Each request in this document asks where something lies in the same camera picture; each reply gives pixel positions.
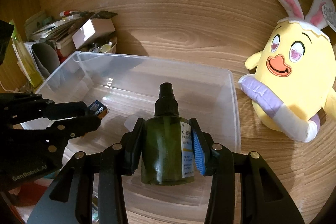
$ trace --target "cluttered pile of items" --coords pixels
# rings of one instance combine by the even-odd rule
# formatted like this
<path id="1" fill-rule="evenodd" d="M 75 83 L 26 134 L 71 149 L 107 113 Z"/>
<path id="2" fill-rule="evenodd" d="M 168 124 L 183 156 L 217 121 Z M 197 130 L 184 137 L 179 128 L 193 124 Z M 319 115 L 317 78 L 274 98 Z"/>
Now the cluttered pile of items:
<path id="1" fill-rule="evenodd" d="M 13 47 L 21 71 L 29 80 L 25 91 L 33 91 L 74 51 L 115 53 L 117 37 L 108 11 L 63 11 L 60 20 L 47 17 L 45 11 L 25 22 L 28 41 L 23 42 L 16 28 Z"/>

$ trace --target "pink heart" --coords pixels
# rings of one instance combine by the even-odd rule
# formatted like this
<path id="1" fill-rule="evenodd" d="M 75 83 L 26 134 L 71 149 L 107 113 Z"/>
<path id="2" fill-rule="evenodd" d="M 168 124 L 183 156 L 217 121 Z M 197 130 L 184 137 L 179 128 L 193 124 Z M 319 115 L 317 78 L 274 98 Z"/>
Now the pink heart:
<path id="1" fill-rule="evenodd" d="M 295 49 L 291 50 L 291 57 L 293 60 L 297 60 L 299 59 L 301 56 L 301 54 L 299 52 L 297 52 Z"/>
<path id="2" fill-rule="evenodd" d="M 275 51 L 278 47 L 278 44 L 277 43 L 273 43 L 272 44 L 272 50 Z"/>

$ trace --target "plush toy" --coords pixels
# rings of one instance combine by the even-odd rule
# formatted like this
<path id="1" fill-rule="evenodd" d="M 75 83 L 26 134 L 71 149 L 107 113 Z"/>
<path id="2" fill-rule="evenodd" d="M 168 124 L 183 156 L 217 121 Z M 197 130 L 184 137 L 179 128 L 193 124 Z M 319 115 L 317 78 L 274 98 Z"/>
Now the plush toy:
<path id="1" fill-rule="evenodd" d="M 328 25 L 322 6 L 335 7 L 332 0 L 314 0 L 304 17 L 298 0 L 279 1 L 289 17 L 278 22 L 264 50 L 246 60 L 256 73 L 244 75 L 239 85 L 267 127 L 309 142 L 319 131 L 321 107 L 336 119 L 335 55 L 321 31 Z"/>

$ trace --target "clear plastic bin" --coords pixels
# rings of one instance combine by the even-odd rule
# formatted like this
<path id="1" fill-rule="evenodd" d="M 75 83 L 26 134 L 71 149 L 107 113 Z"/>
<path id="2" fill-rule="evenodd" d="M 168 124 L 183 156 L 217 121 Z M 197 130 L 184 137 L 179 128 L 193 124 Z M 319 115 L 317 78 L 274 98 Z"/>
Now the clear plastic bin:
<path id="1" fill-rule="evenodd" d="M 159 86 L 173 85 L 179 114 L 196 118 L 204 132 L 231 151 L 240 151 L 240 128 L 232 73 L 226 69 L 166 59 L 119 54 L 75 52 L 37 91 L 56 103 L 100 100 L 109 109 L 100 128 L 69 141 L 64 163 L 77 151 L 93 154 L 119 142 L 128 132 L 130 115 L 154 116 Z M 46 118 L 26 122 L 26 129 L 46 128 Z M 204 222 L 212 177 L 195 174 L 195 182 L 178 186 L 145 185 L 141 164 L 131 177 L 123 177 L 129 211 L 172 223 Z M 98 192 L 97 180 L 94 191 Z"/>

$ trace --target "orange beak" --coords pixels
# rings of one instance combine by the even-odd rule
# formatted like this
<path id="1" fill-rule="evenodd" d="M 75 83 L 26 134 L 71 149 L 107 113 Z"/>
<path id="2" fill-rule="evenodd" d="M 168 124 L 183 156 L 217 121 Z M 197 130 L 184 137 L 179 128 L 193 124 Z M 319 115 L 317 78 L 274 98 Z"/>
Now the orange beak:
<path id="1" fill-rule="evenodd" d="M 292 68 L 285 63 L 285 59 L 281 54 L 274 58 L 268 57 L 266 66 L 270 73 L 280 77 L 287 77 L 292 72 Z"/>

